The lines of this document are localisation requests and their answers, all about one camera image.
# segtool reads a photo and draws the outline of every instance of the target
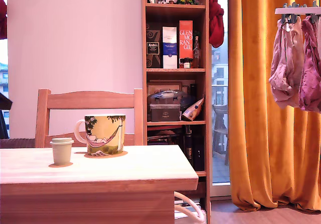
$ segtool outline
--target wooden floor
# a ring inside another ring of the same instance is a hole
[[[212,201],[211,224],[319,224],[321,211],[306,213],[292,205],[245,212],[231,200]]]

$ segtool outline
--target purple clothing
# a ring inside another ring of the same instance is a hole
[[[317,50],[316,25],[310,16],[302,21],[304,32],[304,67],[299,88],[299,106],[306,111],[321,111],[321,64]]]
[[[301,19],[298,17],[294,24],[282,24],[279,20],[277,27],[269,79],[272,94],[281,108],[299,107],[298,89],[304,62]]]

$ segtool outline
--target wooden table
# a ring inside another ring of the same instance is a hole
[[[51,148],[1,149],[1,223],[174,223],[174,191],[198,176],[177,145],[125,146],[126,155],[50,167]]]

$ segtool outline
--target glass door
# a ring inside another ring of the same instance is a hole
[[[224,9],[224,42],[212,47],[212,186],[211,196],[231,195],[228,161],[228,0]]]

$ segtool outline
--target curtain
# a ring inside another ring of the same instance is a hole
[[[281,17],[275,8],[293,1],[312,6],[313,0],[228,1],[233,203],[242,210],[287,203],[321,210],[321,117],[298,108],[280,109],[268,82]]]
[[[0,39],[7,38],[7,6],[4,0],[0,0]]]

